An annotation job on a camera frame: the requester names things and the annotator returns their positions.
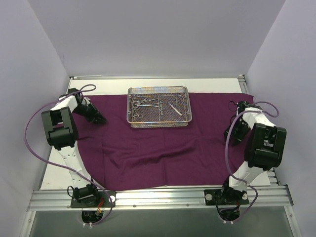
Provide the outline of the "purple cloth wrap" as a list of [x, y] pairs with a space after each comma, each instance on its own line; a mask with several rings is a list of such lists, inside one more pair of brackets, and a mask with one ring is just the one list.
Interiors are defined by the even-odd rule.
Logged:
[[[191, 93], [192, 121], [185, 127], [132, 128], [125, 95], [93, 96], [105, 125], [74, 115], [79, 153], [92, 178], [108, 190], [221, 185], [229, 172], [223, 133], [233, 116], [229, 102], [252, 102], [242, 93]], [[246, 142], [229, 147], [229, 167], [243, 163]]]

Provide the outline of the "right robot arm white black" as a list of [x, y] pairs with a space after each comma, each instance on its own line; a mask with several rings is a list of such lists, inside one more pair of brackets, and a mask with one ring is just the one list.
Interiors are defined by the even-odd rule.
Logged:
[[[271, 115], [257, 103], [236, 103], [236, 115], [224, 132], [225, 163], [230, 175], [219, 192], [223, 203], [244, 199], [247, 188], [257, 176], [281, 164], [287, 131], [270, 122], [266, 115], [276, 118], [279, 111], [276, 110], [276, 115]], [[233, 146], [236, 146], [246, 135], [249, 137], [244, 150], [244, 162], [232, 173], [228, 161], [229, 141], [232, 138]]]

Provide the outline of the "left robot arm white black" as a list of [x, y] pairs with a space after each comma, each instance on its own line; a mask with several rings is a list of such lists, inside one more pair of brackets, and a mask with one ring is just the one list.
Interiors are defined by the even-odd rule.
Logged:
[[57, 150], [71, 176], [73, 184], [67, 190], [72, 191], [68, 194], [74, 202], [72, 207], [94, 207], [99, 204], [102, 196], [79, 154], [79, 132], [73, 114], [84, 117], [92, 124], [104, 125], [107, 122], [90, 99], [76, 88], [60, 96], [53, 108], [41, 113], [41, 119], [48, 144]]

